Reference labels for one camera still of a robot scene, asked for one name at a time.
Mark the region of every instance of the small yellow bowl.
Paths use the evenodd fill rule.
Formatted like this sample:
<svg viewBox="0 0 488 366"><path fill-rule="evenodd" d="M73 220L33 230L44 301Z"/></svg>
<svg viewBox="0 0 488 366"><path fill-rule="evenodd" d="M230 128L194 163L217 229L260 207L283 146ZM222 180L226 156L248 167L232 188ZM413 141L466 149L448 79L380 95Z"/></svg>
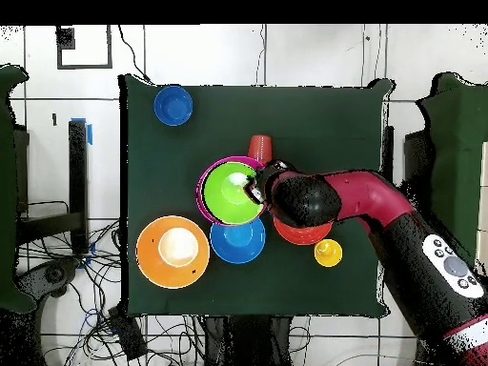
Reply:
<svg viewBox="0 0 488 366"><path fill-rule="evenodd" d="M335 240L326 238L315 244L314 256L320 265L334 267L342 259L342 247Z"/></svg>

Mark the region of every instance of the black frame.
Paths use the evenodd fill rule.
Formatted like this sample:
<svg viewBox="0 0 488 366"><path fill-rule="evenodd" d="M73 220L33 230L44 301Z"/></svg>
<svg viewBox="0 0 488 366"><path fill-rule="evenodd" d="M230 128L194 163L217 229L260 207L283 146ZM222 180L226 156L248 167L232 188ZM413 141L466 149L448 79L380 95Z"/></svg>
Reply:
<svg viewBox="0 0 488 366"><path fill-rule="evenodd" d="M74 44L74 29L71 30L72 42ZM59 70L75 70L75 69L111 69L112 68L112 31L111 26L107 26L107 64L105 65L63 65L63 44L59 41L61 34L61 27L56 27L56 45L57 45L57 69Z"/></svg>

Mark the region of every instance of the dark green tabletop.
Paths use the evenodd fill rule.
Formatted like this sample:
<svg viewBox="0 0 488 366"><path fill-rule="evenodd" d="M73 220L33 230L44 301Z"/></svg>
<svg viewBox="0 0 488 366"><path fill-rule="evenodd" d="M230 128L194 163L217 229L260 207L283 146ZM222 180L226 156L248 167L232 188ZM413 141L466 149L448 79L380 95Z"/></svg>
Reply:
<svg viewBox="0 0 488 366"><path fill-rule="evenodd" d="M162 87L124 78L130 315L385 315L376 299L376 255L355 220L334 225L330 238L341 244L343 258L329 269L316 264L313 246L283 240L268 213L261 216L266 245L258 258L232 265L211 251L207 271L187 288L155 286L134 256L140 232L160 216L185 216L209 234L211 223L194 201L195 184L214 161L245 155L255 133L270 135L274 157L303 172L377 170L389 80L368 89L185 87L193 115L182 126L168 127L153 111Z"/></svg>
<svg viewBox="0 0 488 366"><path fill-rule="evenodd" d="M457 253L474 266L482 145L488 140L488 87L446 72L435 78L433 89L418 101L436 149L431 208L463 247Z"/></svg>

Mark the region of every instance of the white control panel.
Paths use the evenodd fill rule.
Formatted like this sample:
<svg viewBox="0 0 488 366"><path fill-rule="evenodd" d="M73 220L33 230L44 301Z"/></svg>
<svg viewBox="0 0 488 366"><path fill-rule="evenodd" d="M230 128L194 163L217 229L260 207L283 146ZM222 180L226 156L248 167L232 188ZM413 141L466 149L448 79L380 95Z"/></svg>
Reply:
<svg viewBox="0 0 488 366"><path fill-rule="evenodd" d="M466 263L441 237L429 234L423 241L422 250L458 294L471 298L484 295L482 286L479 285Z"/></svg>

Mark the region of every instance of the red bowl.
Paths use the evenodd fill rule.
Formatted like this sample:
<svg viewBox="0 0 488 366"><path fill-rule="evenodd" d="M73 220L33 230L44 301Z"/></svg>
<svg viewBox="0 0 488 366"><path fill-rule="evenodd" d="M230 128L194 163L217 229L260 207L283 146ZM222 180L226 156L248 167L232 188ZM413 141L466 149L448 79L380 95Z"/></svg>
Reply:
<svg viewBox="0 0 488 366"><path fill-rule="evenodd" d="M273 217L273 222L279 235L281 235L281 237L283 237L286 241L289 241L297 246L310 246L318 243L329 233L329 231L332 229L333 223L329 222L320 226L297 229L285 225L275 217Z"/></svg>

